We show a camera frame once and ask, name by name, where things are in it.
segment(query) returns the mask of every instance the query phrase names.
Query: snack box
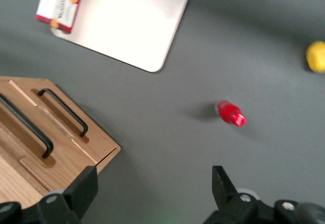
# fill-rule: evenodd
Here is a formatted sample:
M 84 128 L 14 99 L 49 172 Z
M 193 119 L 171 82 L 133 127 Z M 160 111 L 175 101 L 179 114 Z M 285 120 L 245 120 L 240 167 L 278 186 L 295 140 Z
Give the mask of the snack box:
M 70 34 L 79 5 L 80 0 L 40 0 L 36 20 Z

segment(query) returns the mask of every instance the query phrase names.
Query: gray surface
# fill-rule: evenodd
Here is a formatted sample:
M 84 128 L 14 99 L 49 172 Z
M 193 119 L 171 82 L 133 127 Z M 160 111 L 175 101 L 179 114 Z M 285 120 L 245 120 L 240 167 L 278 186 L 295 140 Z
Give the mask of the gray surface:
M 0 75 L 52 80 L 122 147 L 83 223 L 202 223 L 219 164 L 267 204 L 325 205 L 325 76 L 304 61 L 325 0 L 189 0 L 155 74 L 54 37 L 38 1 L 0 0 Z M 246 127 L 215 116 L 222 99 Z

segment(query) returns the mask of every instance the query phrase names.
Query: yellow ball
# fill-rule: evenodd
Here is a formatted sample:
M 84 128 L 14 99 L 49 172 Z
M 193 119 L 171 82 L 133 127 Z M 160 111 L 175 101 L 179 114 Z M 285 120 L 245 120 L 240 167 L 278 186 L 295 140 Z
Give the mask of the yellow ball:
M 325 72 L 325 42 L 316 41 L 306 51 L 306 58 L 310 69 L 316 73 Z

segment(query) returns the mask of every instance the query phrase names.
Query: metal handle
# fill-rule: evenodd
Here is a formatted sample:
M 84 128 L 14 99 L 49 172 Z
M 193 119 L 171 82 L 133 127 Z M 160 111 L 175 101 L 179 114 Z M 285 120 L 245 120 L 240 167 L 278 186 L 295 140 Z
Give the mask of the metal handle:
M 0 93 L 0 102 L 4 104 L 26 127 L 28 127 L 46 146 L 46 151 L 42 158 L 47 158 L 53 151 L 52 141 L 35 126 L 21 111 L 17 109 L 5 96 Z
M 86 132 L 88 131 L 88 126 L 87 124 L 73 111 L 71 110 L 71 108 L 69 106 L 67 106 L 66 103 L 64 103 L 52 90 L 50 90 L 49 88 L 43 88 L 41 89 L 37 95 L 41 96 L 43 95 L 45 92 L 48 92 L 53 98 L 55 98 L 56 101 L 58 101 L 58 103 L 65 108 L 66 111 L 69 112 L 70 115 L 72 115 L 83 127 L 83 131 L 81 132 L 80 136 L 84 136 L 86 134 Z

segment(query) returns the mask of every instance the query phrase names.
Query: red bottle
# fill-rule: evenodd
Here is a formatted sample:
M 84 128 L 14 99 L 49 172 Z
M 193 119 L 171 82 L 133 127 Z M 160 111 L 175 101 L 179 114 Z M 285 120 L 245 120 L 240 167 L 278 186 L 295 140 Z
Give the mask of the red bottle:
M 226 123 L 236 126 L 243 126 L 246 123 L 246 118 L 241 109 L 229 101 L 217 102 L 215 104 L 215 110 Z

